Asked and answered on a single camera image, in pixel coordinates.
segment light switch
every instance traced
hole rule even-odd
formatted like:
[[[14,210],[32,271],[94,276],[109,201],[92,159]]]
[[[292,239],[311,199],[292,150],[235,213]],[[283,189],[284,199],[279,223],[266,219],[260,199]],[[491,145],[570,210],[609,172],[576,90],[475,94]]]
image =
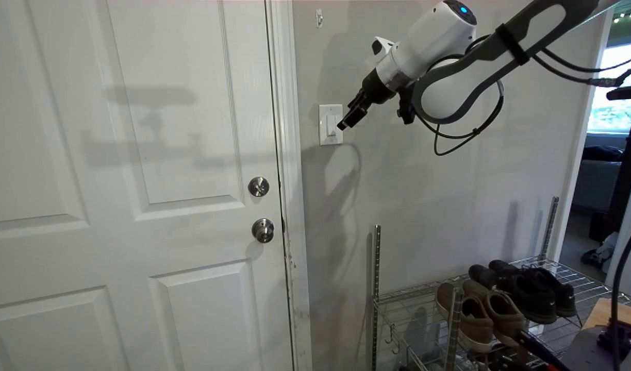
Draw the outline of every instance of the light switch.
[[[319,145],[341,145],[342,132],[338,121],[342,120],[342,106],[319,106]]]

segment shoe rack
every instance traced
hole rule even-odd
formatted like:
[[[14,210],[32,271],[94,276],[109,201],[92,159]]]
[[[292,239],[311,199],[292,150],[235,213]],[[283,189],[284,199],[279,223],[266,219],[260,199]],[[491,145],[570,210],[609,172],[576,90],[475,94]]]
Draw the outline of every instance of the shoe rack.
[[[536,267],[552,272],[562,282],[574,285],[578,300],[579,319],[593,314],[599,300],[609,300],[611,291],[551,261],[517,261],[514,263],[519,268]],[[374,282],[380,287],[380,271],[372,271]],[[369,338],[374,345],[374,371],[448,371],[448,369],[482,369],[485,363],[473,362],[466,351],[459,345],[457,319],[448,319],[438,312],[435,294],[441,282],[461,282],[466,275],[459,275],[439,282],[427,282],[405,291],[385,294],[380,300],[372,301],[376,317],[376,329]],[[558,319],[554,324],[540,325],[530,324],[529,333],[539,338],[546,349],[560,354],[568,349],[576,334],[579,333],[579,319]]]

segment window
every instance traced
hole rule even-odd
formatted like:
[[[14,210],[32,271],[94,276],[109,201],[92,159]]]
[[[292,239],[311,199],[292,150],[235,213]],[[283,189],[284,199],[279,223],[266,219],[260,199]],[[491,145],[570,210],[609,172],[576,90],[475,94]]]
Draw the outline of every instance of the window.
[[[624,61],[631,59],[631,44],[630,45],[618,45],[618,48],[606,48],[602,55],[601,66],[615,66]],[[630,66],[616,69],[611,72],[604,72],[602,76],[618,76],[624,75]],[[594,100],[593,100],[593,109],[590,109],[590,120],[588,120],[588,132],[590,134],[627,134],[631,129],[631,101],[609,101],[606,94],[611,89],[596,89]]]

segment door panel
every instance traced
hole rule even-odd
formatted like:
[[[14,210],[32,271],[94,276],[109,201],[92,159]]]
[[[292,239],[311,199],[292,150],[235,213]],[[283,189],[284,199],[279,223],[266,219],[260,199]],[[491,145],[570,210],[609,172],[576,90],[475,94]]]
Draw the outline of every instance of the door panel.
[[[0,369],[292,369],[275,179],[262,3],[0,0]]]

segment wire rack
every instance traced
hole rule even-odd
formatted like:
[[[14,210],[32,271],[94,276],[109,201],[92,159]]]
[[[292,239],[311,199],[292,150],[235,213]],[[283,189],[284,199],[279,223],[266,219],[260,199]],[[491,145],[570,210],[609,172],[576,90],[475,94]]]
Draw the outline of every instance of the wire rack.
[[[593,314],[599,300],[609,300],[611,291],[551,261],[517,261],[515,267],[539,267],[551,271],[562,282],[576,289],[579,319]],[[377,371],[439,371],[439,369],[480,369],[470,362],[457,343],[457,322],[438,312],[435,294],[441,282],[461,282],[466,276],[419,285],[405,291],[382,295],[377,314]],[[579,333],[578,319],[558,319],[554,324],[530,324],[529,333],[546,345],[552,353],[570,346]]]

